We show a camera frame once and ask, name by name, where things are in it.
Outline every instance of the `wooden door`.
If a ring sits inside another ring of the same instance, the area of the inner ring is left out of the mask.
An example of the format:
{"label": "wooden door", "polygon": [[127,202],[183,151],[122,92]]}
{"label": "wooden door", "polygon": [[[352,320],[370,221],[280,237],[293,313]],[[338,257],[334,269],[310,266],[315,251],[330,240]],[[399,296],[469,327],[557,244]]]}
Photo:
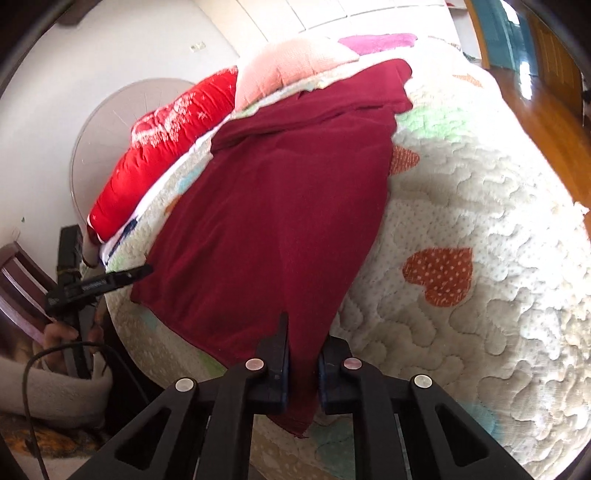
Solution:
{"label": "wooden door", "polygon": [[558,37],[538,17],[529,13],[527,18],[534,37],[540,79],[574,115],[582,118],[583,80],[579,68]]}

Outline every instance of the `magenta pillow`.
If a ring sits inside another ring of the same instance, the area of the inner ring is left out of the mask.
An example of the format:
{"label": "magenta pillow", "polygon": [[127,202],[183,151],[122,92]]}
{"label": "magenta pillow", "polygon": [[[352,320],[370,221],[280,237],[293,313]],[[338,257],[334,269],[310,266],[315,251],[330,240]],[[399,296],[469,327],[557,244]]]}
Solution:
{"label": "magenta pillow", "polygon": [[359,55],[354,51],[323,37],[299,36],[280,43],[269,43],[249,63],[238,69],[236,110],[244,110],[298,80],[357,60]]}
{"label": "magenta pillow", "polygon": [[388,35],[355,35],[339,40],[359,55],[392,50],[397,47],[414,47],[417,36],[412,33],[392,33]]}

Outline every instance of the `wall outlet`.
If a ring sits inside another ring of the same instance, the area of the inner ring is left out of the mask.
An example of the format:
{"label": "wall outlet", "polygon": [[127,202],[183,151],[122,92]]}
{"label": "wall outlet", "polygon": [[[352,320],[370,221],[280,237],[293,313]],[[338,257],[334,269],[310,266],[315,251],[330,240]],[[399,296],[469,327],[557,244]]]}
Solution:
{"label": "wall outlet", "polygon": [[203,50],[205,48],[205,42],[199,42],[196,43],[195,45],[191,45],[191,51],[199,51],[199,50]]}

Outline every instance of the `wooden floor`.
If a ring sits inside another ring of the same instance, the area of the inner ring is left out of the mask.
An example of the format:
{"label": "wooden floor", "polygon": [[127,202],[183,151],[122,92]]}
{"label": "wooden floor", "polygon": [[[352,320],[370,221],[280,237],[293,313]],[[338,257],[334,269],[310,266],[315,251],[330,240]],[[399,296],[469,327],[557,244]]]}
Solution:
{"label": "wooden floor", "polygon": [[[532,77],[531,100],[524,98],[513,70],[493,67],[503,98],[521,126],[538,145],[576,202],[591,208],[591,136],[577,119],[537,79]],[[591,213],[585,224],[591,234]]]}

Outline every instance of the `black cable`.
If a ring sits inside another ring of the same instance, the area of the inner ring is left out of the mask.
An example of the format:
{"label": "black cable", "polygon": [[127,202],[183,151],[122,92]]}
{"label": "black cable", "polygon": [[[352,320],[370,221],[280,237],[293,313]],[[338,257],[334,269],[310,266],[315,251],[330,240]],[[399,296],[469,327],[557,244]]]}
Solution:
{"label": "black cable", "polygon": [[39,443],[37,442],[37,437],[35,435],[35,426],[33,425],[33,418],[31,417],[31,411],[29,410],[29,399],[28,399],[28,394],[27,394],[27,381],[28,381],[28,377],[29,377],[29,371],[31,370],[31,368],[33,367],[35,362],[37,362],[39,359],[43,358],[44,356],[49,355],[50,353],[61,352],[61,351],[66,350],[68,348],[74,348],[74,347],[78,347],[78,346],[93,346],[93,347],[97,347],[99,349],[107,349],[110,353],[112,353],[114,355],[114,357],[117,359],[117,361],[124,368],[126,373],[129,375],[132,382],[137,387],[140,396],[142,397],[142,399],[146,403],[146,406],[150,404],[150,401],[148,400],[148,397],[147,397],[146,393],[144,392],[144,389],[141,387],[138,380],[134,377],[130,368],[123,361],[123,359],[121,358],[119,353],[113,347],[110,347],[109,345],[105,345],[104,343],[97,343],[97,342],[65,343],[64,345],[59,345],[59,346],[55,346],[55,347],[43,350],[43,351],[39,352],[38,354],[34,355],[33,357],[31,357],[31,359],[27,362],[27,365],[25,367],[25,371],[22,375],[22,405],[25,409],[25,417],[26,417],[27,422],[29,424],[29,431],[31,433],[31,442],[33,443],[33,454],[35,455],[35,457],[37,457],[37,461],[39,462],[39,468],[41,469],[41,474],[42,474],[44,480],[50,480],[50,478],[49,478],[49,475],[47,474],[47,468],[45,467],[45,463],[43,462],[43,458],[41,457],[41,450],[39,448]]}

